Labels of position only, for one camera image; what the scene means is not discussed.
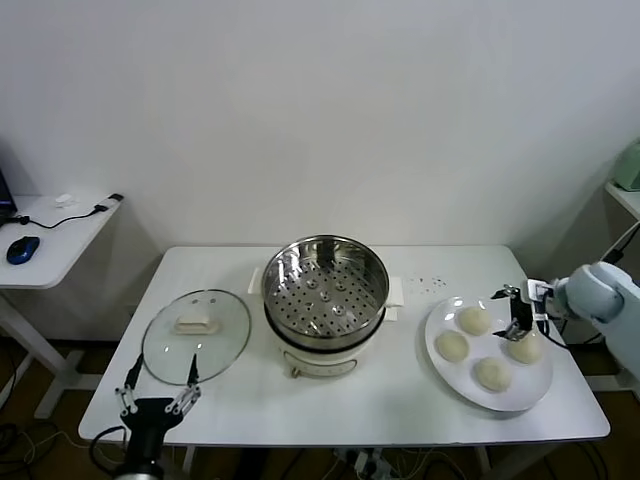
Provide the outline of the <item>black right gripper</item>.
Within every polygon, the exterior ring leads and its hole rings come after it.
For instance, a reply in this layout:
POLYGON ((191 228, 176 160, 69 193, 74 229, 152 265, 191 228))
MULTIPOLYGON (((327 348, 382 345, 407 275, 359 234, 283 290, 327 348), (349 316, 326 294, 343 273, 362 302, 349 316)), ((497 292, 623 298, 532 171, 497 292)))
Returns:
POLYGON ((504 330, 493 332, 493 335, 511 342, 519 342, 533 328, 533 310, 531 305, 522 299, 518 287, 505 284, 490 297, 491 300, 505 298, 511 299, 511 323, 504 330))

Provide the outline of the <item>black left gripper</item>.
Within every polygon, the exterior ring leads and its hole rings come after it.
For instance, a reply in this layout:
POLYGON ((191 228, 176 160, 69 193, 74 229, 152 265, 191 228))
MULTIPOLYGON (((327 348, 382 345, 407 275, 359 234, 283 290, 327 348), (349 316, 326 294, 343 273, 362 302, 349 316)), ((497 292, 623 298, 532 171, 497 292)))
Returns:
POLYGON ((173 400, 142 398, 136 401, 134 390, 144 364, 140 353, 126 374, 124 384, 115 389, 122 420, 130 430, 125 454, 129 464, 150 464, 160 458, 166 433, 176 426, 173 413, 188 413, 201 397, 197 354, 192 356, 186 388, 173 400))

